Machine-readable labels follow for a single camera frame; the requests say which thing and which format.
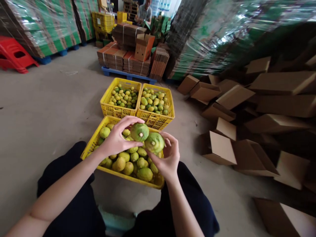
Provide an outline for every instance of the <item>person's right hand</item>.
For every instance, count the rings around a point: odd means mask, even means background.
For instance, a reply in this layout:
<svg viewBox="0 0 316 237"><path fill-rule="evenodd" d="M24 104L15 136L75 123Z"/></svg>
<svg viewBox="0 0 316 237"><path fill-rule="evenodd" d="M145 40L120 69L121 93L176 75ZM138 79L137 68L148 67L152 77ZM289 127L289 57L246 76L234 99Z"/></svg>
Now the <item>person's right hand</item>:
<svg viewBox="0 0 316 237"><path fill-rule="evenodd" d="M154 153L146 150L148 156L156 165L157 169L166 181L172 182L177 178L177 169L180 160L178 140L166 132L160 132L165 139L164 159L157 157Z"/></svg>

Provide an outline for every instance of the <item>yellow plastic crate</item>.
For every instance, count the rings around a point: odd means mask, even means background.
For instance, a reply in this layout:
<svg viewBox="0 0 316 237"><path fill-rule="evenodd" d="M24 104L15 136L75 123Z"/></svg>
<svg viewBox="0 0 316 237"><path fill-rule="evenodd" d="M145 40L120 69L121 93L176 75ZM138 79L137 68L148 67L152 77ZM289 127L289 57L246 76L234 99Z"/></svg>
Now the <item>yellow plastic crate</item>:
<svg viewBox="0 0 316 237"><path fill-rule="evenodd" d="M141 100L139 99L139 103L137 104L137 115L136 116L141 118L142 120L144 120L148 127L161 131L169 123L171 123L171 121L175 118L171 90L169 90L168 88L154 86L154 85L144 83L142 90L141 90L141 93L139 93L139 95L142 95L143 89L145 87L149 90L153 89L155 93L157 93L158 91L165 93L165 96L168 98L168 103L166 103L166 104L169 105L169 114L168 115L160 115L160 114L156 114L155 112L149 112L146 110L142 110L139 108L139 106L141 105L141 103L140 103Z"/></svg>
<svg viewBox="0 0 316 237"><path fill-rule="evenodd" d="M92 12L92 21L95 29L99 29L106 32L112 32L115 24L113 15Z"/></svg>
<svg viewBox="0 0 316 237"><path fill-rule="evenodd" d="M112 96L112 91L118 84L121 84L123 89L130 89L131 87L134 87L135 90L139 92L135 109L123 108L117 105L108 104ZM114 78L111 85L108 87L100 100L103 115L113 116L120 119L124 118L126 115L136 116L137 108L141 100L141 88L142 84L139 82L130 81L122 78Z"/></svg>
<svg viewBox="0 0 316 237"><path fill-rule="evenodd" d="M118 12L118 24L127 21L127 13L125 12Z"/></svg>
<svg viewBox="0 0 316 237"><path fill-rule="evenodd" d="M93 149L95 148L95 146L97 146L98 139L100 137L99 136L100 130L102 128L106 127L106 125L108 123L117 124L120 120L121 120L120 118L115 118L115 117L112 117L112 116L104 117L104 119L102 120L102 122L98 126L97 130L94 132L92 138L88 142L88 144L87 144L86 148L84 149L83 153L81 154L81 159L82 160L84 160L89 153L93 152ZM155 129L152 129L152 128L149 128L149 131L150 132L159 132L159 131L157 131ZM139 183L139 184L146 185L146 186L149 186L149 187L152 187L152 188L156 188L156 189L162 189L163 186L164 186L164 183L165 183L165 180L164 180L162 175L154 176L154 183L148 183L148 182L142 181L140 179L133 178L131 176L127 176L127 175L124 175L122 173L119 173L119 172L116 172L116 171L113 171L113 170L109 170L109 169L104 168L102 166L98 166L97 169L99 169L101 171L104 171L104 172L107 172L107 173L110 173L110 174L113 174L113 175L116 175L118 177L130 180L130 181L133 181L135 183Z"/></svg>

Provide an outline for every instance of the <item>blue pallet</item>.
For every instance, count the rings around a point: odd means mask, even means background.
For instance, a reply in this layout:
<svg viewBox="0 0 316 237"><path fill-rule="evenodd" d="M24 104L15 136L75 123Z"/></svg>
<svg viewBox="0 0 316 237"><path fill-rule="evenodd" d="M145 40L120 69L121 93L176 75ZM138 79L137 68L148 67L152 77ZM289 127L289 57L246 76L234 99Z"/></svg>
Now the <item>blue pallet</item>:
<svg viewBox="0 0 316 237"><path fill-rule="evenodd" d="M69 47L69 48L66 48L66 49L64 49L64 50L62 50L62 51L59 51L58 53L55 53L55 54L52 54L52 55L49 55L49 56L46 56L45 58L39 58L39 57L33 57L36 61L38 61L39 63L41 63L41 64L43 64L43 65L46 65L46 64L49 64L51 61L52 61L52 56L55 56L55 55L57 55L57 54L59 54L60 56L65 56L65 55L67 55L67 51L69 50L69 49L73 49L73 50L78 50L79 49L79 45L78 44L76 44L76 45L74 45L74 46L72 46L72 47Z"/></svg>
<svg viewBox="0 0 316 237"><path fill-rule="evenodd" d="M110 72L111 72L111 73L124 75L124 76L126 76L127 80L131 80L131 81L133 80L133 78L139 78L139 79L143 79L143 80L149 81L149 84L151 84L151 85L154 85L157 82L157 80L151 79L149 77L144 77L144 76L140 76L140 75L136 75L136 74L130 74L130 73L119 71L119 70L115 70L115 69L112 69L112 68L102 67L102 71L103 71L105 76L110 76Z"/></svg>

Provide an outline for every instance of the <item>concrete floor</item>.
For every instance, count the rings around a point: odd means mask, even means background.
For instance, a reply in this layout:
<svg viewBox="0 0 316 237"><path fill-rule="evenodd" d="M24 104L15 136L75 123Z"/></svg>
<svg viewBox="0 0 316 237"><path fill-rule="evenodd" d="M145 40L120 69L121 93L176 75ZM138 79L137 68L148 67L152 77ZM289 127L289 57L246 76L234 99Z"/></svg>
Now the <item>concrete floor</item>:
<svg viewBox="0 0 316 237"><path fill-rule="evenodd" d="M96 51L93 45L80 47L46 66L29 68L25 75L0 71L0 236L35 201L45 167L75 142L89 141L101 122L99 101L113 77L102 74ZM179 140L181 160L214 208L221 227L217 236L269 236L251 197L282 200L280 189L287 187L200 156L195 140L207 131L208 121L196 104L171 90L176 118L165 131ZM109 212L140 212L160 199L159 190L99 170L95 177L96 201Z"/></svg>

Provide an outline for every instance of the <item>man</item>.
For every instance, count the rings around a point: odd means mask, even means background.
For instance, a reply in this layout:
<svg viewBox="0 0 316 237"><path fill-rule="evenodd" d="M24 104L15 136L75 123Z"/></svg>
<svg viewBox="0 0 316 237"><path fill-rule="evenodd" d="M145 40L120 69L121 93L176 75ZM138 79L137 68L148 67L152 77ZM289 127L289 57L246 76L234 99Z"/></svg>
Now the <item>man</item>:
<svg viewBox="0 0 316 237"><path fill-rule="evenodd" d="M139 6L135 20L138 25L142 25L146 21L149 25L151 24L152 9L150 7L151 0L146 0L145 4Z"/></svg>

